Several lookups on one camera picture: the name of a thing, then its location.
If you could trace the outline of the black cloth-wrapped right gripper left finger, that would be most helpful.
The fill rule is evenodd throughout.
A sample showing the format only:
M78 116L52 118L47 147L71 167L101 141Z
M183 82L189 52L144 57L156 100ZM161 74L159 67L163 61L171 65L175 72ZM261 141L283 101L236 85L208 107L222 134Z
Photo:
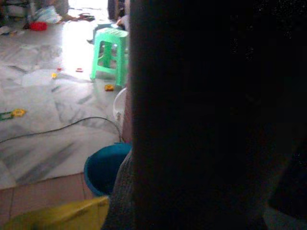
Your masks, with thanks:
M135 229L133 163L133 151L130 150L121 163L116 176L107 216L102 225L104 230Z

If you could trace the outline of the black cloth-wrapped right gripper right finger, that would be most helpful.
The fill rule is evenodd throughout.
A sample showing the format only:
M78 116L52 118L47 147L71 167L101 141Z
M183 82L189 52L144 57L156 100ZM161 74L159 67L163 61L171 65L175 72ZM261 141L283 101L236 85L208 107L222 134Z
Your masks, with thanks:
M307 217L307 135L277 141L272 154L269 206L297 219Z

